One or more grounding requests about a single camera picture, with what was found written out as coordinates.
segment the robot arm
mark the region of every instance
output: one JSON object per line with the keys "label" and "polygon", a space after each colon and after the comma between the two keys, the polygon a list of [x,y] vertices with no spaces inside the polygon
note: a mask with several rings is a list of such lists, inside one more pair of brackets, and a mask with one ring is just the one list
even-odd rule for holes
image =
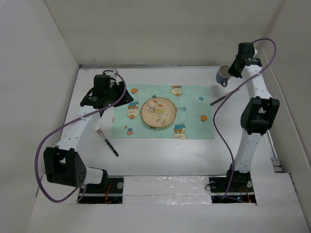
{"label": "robot arm", "polygon": [[[253,43],[240,43],[238,55],[228,73],[236,78],[250,79],[261,71],[261,61],[255,58]],[[238,153],[227,171],[226,177],[209,179],[213,193],[239,192],[250,181],[251,163],[257,145],[272,127],[279,108],[279,100],[273,99],[267,90],[262,75],[246,83],[250,101],[241,116],[242,139]]]}
{"label": "robot arm", "polygon": [[[56,143],[54,148],[47,147],[45,149],[43,157],[49,182],[73,187],[81,187],[89,183],[106,187],[107,171],[86,167],[79,156],[79,152],[104,112],[98,112],[87,117],[83,116],[115,102],[124,90],[123,82],[111,86],[111,79],[113,78],[108,75],[95,76],[94,87],[80,103],[77,116],[81,120],[70,126],[66,135]],[[126,91],[124,97],[115,106],[128,104],[131,101],[133,98]]]}
{"label": "robot arm", "polygon": [[[242,77],[249,79],[260,71],[261,67],[258,65],[245,66]],[[279,107],[278,100],[272,99],[268,92],[262,75],[246,85],[251,100],[241,116],[242,139],[234,160],[234,170],[240,173],[250,172],[257,145],[271,128]]]}

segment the light blue placemat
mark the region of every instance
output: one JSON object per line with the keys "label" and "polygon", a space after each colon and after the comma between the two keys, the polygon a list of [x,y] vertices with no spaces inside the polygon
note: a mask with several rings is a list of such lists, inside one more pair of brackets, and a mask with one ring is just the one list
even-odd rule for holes
{"label": "light blue placemat", "polygon": [[[213,139],[214,127],[208,86],[128,85],[134,102],[114,108],[111,137],[162,137]],[[151,129],[141,118],[143,104],[155,97],[167,98],[178,108],[174,123]]]}

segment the white wall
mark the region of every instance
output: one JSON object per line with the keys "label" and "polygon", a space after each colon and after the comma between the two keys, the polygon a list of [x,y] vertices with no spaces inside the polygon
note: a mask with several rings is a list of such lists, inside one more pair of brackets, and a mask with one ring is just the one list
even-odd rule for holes
{"label": "white wall", "polygon": [[77,71],[43,0],[0,0],[2,233],[27,229],[37,189],[35,151],[64,122]]}
{"label": "white wall", "polygon": [[[281,100],[281,107],[271,134],[284,171],[292,173],[309,228],[311,226],[310,9],[310,0],[283,0],[264,35],[274,39],[278,48],[272,69],[264,73],[271,93]],[[265,43],[259,56],[264,61],[265,55],[270,59],[272,53],[271,44]]]}
{"label": "white wall", "polygon": [[79,64],[221,65],[280,0],[44,0]]}

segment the mug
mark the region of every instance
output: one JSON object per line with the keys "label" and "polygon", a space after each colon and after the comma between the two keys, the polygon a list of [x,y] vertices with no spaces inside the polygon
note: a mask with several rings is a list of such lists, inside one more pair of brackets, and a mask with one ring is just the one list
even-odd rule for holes
{"label": "mug", "polygon": [[216,82],[218,82],[223,87],[228,85],[228,80],[231,78],[231,75],[228,73],[229,69],[229,65],[222,65],[217,71]]}

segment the wooden plate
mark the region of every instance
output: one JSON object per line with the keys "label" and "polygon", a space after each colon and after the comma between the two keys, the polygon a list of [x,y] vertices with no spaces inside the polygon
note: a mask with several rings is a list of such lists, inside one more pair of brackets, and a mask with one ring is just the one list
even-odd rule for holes
{"label": "wooden plate", "polygon": [[141,108],[143,121],[154,128],[171,125],[176,118],[176,112],[173,102],[165,98],[147,100]]}

